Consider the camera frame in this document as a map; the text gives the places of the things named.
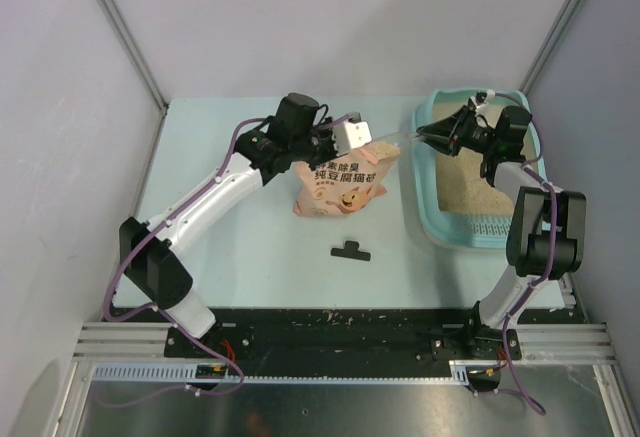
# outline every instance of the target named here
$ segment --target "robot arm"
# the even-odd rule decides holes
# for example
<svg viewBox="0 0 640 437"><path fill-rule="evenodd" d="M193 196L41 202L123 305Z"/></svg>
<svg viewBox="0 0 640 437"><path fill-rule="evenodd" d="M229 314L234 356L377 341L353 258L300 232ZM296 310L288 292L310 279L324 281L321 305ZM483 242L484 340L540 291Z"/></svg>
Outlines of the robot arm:
<svg viewBox="0 0 640 437"><path fill-rule="evenodd" d="M133 258L126 275L192 336L204 335L215 317L192 289L193 279L180 261L190 246L230 208L289 170L293 162L314 168L371 141L368 125L357 115L315 125L323 107L310 97L289 94L275 116L238 136L223 169L216 169L147 224L131 217L120 227L123 261L148 237L149 229L163 227Z"/></svg>
<svg viewBox="0 0 640 437"><path fill-rule="evenodd" d="M584 246L585 196L551 187L530 166L522 165L531 114L522 106L508 106L495 128L482 126L480 122L486 124L486 120L479 112L486 99L487 93L479 92L447 119L417 129L422 140L438 152L456 156L464 147L481 153L480 176L515 204L506 247L509 265L491 293L474 307L472 337L482 327L500 329L505 321L515 326L536 292L580 267ZM552 207L557 213L553 223ZM551 224L551 229L543 223ZM543 278L550 254L551 268Z"/></svg>

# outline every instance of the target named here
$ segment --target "light blue table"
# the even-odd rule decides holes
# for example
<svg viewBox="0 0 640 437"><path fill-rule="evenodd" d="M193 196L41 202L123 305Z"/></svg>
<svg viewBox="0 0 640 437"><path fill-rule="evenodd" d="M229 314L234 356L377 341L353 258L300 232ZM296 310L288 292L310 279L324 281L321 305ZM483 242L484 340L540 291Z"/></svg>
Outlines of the light blue table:
<svg viewBox="0 0 640 437"><path fill-rule="evenodd" d="M425 96L319 99L331 115L357 110L379 137L408 130ZM177 201L222 160L234 126L276 111L280 97L174 99L144 192L144 221ZM411 158L390 170L385 196L346 218L301 218L292 207L300 180L291 170L229 211L192 248L185 265L212 307L470 307L498 281L502 251L454 250L435 245L417 214ZM331 247L357 240L371 262L329 255ZM123 279L117 307L146 302ZM557 284L532 307L563 307Z"/></svg>

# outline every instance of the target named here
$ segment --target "plastic bag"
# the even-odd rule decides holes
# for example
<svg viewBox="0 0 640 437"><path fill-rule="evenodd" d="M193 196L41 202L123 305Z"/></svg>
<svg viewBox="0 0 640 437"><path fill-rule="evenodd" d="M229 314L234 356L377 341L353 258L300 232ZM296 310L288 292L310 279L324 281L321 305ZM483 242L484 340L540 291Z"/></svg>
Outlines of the plastic bag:
<svg viewBox="0 0 640 437"><path fill-rule="evenodd" d="M363 209L371 199L387 193L382 179L400 153L393 144L374 141L315 170L298 162L302 190L293 211L310 217L349 215Z"/></svg>

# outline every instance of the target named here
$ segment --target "black bracket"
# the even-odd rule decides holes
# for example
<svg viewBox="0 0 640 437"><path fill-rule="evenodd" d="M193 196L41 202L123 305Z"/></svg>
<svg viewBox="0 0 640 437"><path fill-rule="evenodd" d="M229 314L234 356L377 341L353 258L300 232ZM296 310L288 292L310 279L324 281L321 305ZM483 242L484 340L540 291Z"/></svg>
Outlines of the black bracket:
<svg viewBox="0 0 640 437"><path fill-rule="evenodd" d="M504 350L502 331L491 329L480 322L480 303L476 302L467 323L457 330L443 329L431 335L431 356L434 360L499 360L499 350ZM520 360L522 351L515 329L507 330L509 355Z"/></svg>
<svg viewBox="0 0 640 437"><path fill-rule="evenodd" d="M253 329L248 326L224 326L216 324L200 340L210 349L224 355L229 355L229 349L225 345L227 341L237 360L243 360L251 356L253 350ZM210 354L202 350L187 339L182 332L171 327L167 332L167 340L164 346L164 356L167 358L184 359L208 359Z"/></svg>
<svg viewBox="0 0 640 437"><path fill-rule="evenodd" d="M268 122L241 134L234 150L260 170L263 185L289 170L293 162L303 161L315 169L338 156L333 130L314 124L323 107L328 110L311 97L291 93L280 101L276 115L267 117ZM262 131L267 123L269 128Z"/></svg>
<svg viewBox="0 0 640 437"><path fill-rule="evenodd" d="M145 224L129 217L120 226L120 259L123 261L149 234ZM127 277L160 309L169 309L191 290L193 279L171 252L170 242L154 237L126 269Z"/></svg>
<svg viewBox="0 0 640 437"><path fill-rule="evenodd" d="M587 199L579 192L556 193L558 230L550 280L575 272L582 264ZM551 234L542 229L551 219L551 196L543 189L522 187L507 238L507 261L520 277L542 275L547 266Z"/></svg>
<svg viewBox="0 0 640 437"><path fill-rule="evenodd" d="M469 383L478 392L492 392L500 385L500 368L467 367L466 372Z"/></svg>
<svg viewBox="0 0 640 437"><path fill-rule="evenodd" d="M331 249L331 255L334 257L344 257L346 259L364 260L369 262L371 260L371 253L364 252L360 249L360 243L355 240L346 240L344 242L344 248L333 247Z"/></svg>

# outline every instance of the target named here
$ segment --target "white wall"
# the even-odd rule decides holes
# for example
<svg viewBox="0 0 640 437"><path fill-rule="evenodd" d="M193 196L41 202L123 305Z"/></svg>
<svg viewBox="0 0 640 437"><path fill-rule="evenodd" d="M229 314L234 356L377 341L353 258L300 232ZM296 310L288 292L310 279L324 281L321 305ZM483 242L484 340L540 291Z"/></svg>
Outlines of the white wall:
<svg viewBox="0 0 640 437"><path fill-rule="evenodd" d="M159 115L95 0L0 0L0 22L0 435L32 437L99 309Z"/></svg>
<svg viewBox="0 0 640 437"><path fill-rule="evenodd" d="M587 196L577 273L589 313L609 324L640 405L640 0L587 0L529 96L547 169Z"/></svg>
<svg viewBox="0 0 640 437"><path fill-rule="evenodd" d="M117 0L172 97L517 87L564 0Z"/></svg>

